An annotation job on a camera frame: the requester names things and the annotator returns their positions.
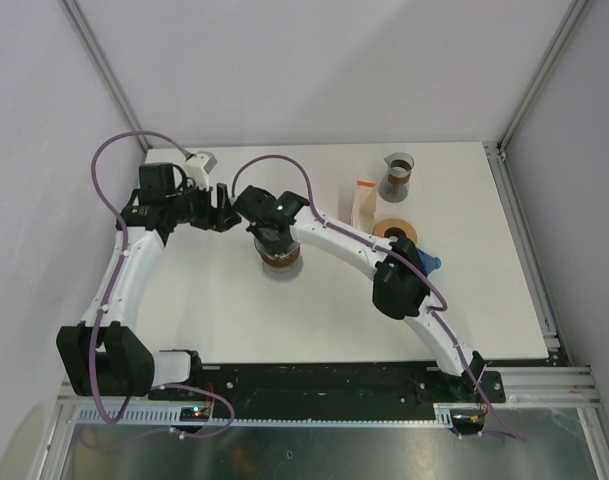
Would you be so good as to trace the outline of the clear glass coffee server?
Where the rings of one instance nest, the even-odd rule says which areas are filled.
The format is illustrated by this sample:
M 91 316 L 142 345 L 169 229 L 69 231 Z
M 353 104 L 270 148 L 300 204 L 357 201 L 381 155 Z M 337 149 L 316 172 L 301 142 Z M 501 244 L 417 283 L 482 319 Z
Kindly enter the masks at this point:
M 288 266 L 275 267 L 267 263 L 262 264 L 262 270 L 265 276 L 271 280 L 279 282 L 288 282 L 297 278 L 303 269 L 301 262 L 296 262 Z

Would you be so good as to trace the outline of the coffee filter paper pack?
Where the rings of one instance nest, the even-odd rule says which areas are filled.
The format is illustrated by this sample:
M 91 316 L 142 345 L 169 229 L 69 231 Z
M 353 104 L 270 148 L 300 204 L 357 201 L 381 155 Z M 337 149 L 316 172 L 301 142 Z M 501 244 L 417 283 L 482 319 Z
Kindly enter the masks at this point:
M 376 184 L 367 181 L 357 181 L 353 196 L 350 225 L 357 230 L 370 234 L 375 224 L 376 205 Z

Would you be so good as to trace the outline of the blue plastic dripper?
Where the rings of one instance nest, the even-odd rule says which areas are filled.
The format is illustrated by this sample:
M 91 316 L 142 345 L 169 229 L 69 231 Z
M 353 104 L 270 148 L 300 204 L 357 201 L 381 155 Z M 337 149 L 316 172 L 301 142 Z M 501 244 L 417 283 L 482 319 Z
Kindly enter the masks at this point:
M 432 272 L 439 270 L 442 266 L 442 261 L 437 256 L 432 256 L 422 249 L 417 249 L 418 255 L 422 262 L 425 275 L 429 276 Z

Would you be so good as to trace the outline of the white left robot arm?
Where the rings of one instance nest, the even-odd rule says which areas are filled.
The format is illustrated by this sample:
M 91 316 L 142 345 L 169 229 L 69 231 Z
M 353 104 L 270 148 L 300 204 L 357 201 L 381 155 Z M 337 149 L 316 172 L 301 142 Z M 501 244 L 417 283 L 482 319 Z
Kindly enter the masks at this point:
M 139 169 L 139 185 L 117 211 L 113 254 L 80 322 L 62 327 L 57 349 L 74 392 L 83 397 L 143 397 L 163 384 L 181 398 L 205 387 L 197 352 L 150 351 L 136 334 L 140 303 L 154 265 L 179 225 L 225 232 L 240 223 L 226 185 L 212 185 L 216 164 L 208 152 L 181 164 Z

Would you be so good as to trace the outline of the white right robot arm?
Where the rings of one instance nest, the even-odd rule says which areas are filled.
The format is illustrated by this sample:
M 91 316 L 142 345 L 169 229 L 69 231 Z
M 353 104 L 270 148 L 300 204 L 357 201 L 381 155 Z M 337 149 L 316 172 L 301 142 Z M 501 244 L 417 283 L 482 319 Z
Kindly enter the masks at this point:
M 302 264 L 301 247 L 308 245 L 344 261 L 372 281 L 372 303 L 385 316 L 406 323 L 433 354 L 445 376 L 447 393 L 468 401 L 481 389 L 481 355 L 458 339 L 439 316 L 446 301 L 429 281 L 433 260 L 412 240 L 394 241 L 359 231 L 316 210 L 293 192 L 276 198 L 249 186 L 233 209 L 248 222 L 255 248 L 267 274 L 294 276 Z

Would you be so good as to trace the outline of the glass carafe with cork band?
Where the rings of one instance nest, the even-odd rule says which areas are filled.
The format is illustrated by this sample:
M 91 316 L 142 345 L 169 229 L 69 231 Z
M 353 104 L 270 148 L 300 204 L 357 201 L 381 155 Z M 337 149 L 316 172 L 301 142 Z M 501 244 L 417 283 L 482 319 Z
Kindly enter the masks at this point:
M 395 152 L 386 156 L 384 162 L 387 171 L 378 187 L 378 194 L 386 202 L 400 203 L 408 196 L 415 161 L 407 153 Z

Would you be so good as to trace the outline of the aluminium right table rail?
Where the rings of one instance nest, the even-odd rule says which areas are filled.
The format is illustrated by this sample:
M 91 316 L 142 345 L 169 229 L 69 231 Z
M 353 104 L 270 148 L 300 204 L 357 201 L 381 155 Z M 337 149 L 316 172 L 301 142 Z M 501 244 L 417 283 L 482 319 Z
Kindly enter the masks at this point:
M 555 315 L 543 282 L 542 272 L 521 208 L 517 190 L 513 184 L 506 156 L 494 142 L 482 143 L 489 167 L 498 190 L 509 229 L 517 249 L 535 312 L 547 350 L 554 356 L 562 347 Z

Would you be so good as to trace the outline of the aluminium corner post left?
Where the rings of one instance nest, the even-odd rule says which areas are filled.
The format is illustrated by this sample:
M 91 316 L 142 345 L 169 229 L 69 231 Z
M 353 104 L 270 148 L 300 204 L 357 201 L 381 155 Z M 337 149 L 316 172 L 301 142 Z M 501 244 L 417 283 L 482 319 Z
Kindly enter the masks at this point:
M 134 132 L 141 130 L 142 127 L 137 119 L 135 111 L 126 96 L 118 77 L 114 73 L 108 57 L 101 47 L 90 22 L 80 6 L 80 3 L 75 0 L 59 0 L 58 4 L 60 5 L 73 32 L 77 36 L 120 118 L 123 120 L 129 131 Z

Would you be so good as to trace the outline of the aluminium front frame rail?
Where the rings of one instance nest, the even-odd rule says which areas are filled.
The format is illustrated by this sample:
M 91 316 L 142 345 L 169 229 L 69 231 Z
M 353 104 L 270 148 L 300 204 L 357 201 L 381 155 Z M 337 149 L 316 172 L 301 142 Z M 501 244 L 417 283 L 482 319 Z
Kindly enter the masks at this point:
M 182 383 L 191 387 L 212 385 L 230 402 L 254 394 L 392 394 L 423 403 L 473 403 L 486 395 L 505 403 L 515 389 L 529 395 L 558 390 L 571 396 L 594 386 L 592 375 L 577 368 L 507 367 L 492 369 L 476 363 L 472 375 L 450 376 L 426 362 L 223 364 L 193 368 Z

